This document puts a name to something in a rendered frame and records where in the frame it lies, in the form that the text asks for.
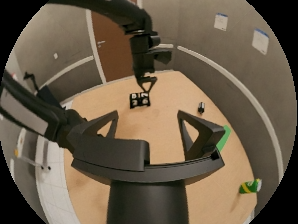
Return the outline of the green rectangular bar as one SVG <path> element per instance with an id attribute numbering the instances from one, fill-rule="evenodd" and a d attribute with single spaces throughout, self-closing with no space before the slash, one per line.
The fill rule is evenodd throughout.
<path id="1" fill-rule="evenodd" d="M 223 147 L 224 147 L 225 143 L 227 142 L 227 140 L 230 136 L 230 133 L 231 133 L 231 129 L 226 124 L 223 127 L 226 130 L 226 133 L 222 137 L 222 139 L 218 142 L 218 144 L 216 145 L 219 152 L 221 152 L 221 150 L 223 149 Z"/>

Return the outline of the green drink can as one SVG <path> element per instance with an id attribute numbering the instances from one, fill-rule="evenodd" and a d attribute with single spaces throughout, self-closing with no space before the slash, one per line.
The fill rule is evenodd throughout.
<path id="1" fill-rule="evenodd" d="M 239 188 L 240 194 L 256 193 L 261 188 L 262 181 L 257 179 L 253 181 L 243 182 Z"/>

